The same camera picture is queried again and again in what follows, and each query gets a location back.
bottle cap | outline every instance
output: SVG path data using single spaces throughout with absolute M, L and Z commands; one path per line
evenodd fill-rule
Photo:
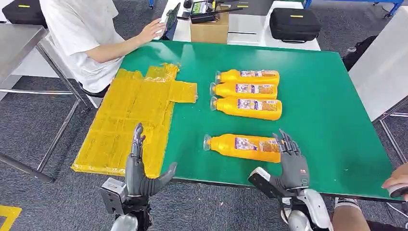
M 210 83 L 210 95 L 214 96 L 216 94 L 216 84 Z
M 211 97 L 211 100 L 210 100 L 211 111 L 215 111 L 217 109 L 217 100 L 218 100 L 217 97 L 215 96 Z
M 204 151 L 208 151 L 211 149 L 211 136 L 207 134 L 204 135 L 203 149 Z
M 216 79 L 215 79 L 215 83 L 218 84 L 221 82 L 221 72 L 216 71 Z

sneaker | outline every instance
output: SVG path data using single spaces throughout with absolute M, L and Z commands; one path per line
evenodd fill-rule
M 351 206 L 351 207 L 358 208 L 359 210 L 361 210 L 360 206 L 358 206 L 357 200 L 351 199 L 351 198 L 336 197 L 334 208 L 337 208 L 339 206 Z

person's arm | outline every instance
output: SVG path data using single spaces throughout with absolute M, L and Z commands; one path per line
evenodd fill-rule
M 391 177 L 384 182 L 382 188 L 388 189 L 396 184 L 408 184 L 408 163 L 399 166 Z M 408 201 L 408 194 L 405 194 L 403 198 Z
M 153 38 L 158 36 L 157 32 L 164 30 L 164 28 L 165 24 L 160 23 L 160 18 L 158 18 L 149 23 L 140 34 L 133 38 L 116 44 L 100 45 L 86 51 L 85 53 L 93 60 L 99 63 L 105 63 L 107 61 L 123 57 L 136 50 L 141 45 L 152 41 Z

walkie-talkie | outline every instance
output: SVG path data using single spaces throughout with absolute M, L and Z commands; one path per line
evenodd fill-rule
M 206 0 L 206 1 L 197 1 L 192 5 L 191 9 L 191 23 L 204 23 L 204 22 L 211 22 L 217 19 L 217 15 L 219 13 L 224 12 L 231 12 L 231 11 L 241 11 L 243 10 L 242 7 L 233 8 L 233 9 L 225 9 L 217 11 L 217 5 L 225 2 L 232 2 L 232 1 L 239 1 L 239 0 Z

robotic hand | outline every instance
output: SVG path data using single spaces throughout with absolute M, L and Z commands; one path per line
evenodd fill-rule
M 284 131 L 282 139 L 273 134 L 281 154 L 282 175 L 271 176 L 257 167 L 248 180 L 269 198 L 292 198 L 292 211 L 287 218 L 291 231 L 333 231 L 329 213 L 321 195 L 309 189 L 309 169 L 299 146 Z
M 143 126 L 134 131 L 132 147 L 126 161 L 125 182 L 108 178 L 100 187 L 100 193 L 108 213 L 116 214 L 111 231 L 146 231 L 152 224 L 149 197 L 157 194 L 176 173 L 177 163 L 159 178 L 146 176 L 143 165 Z

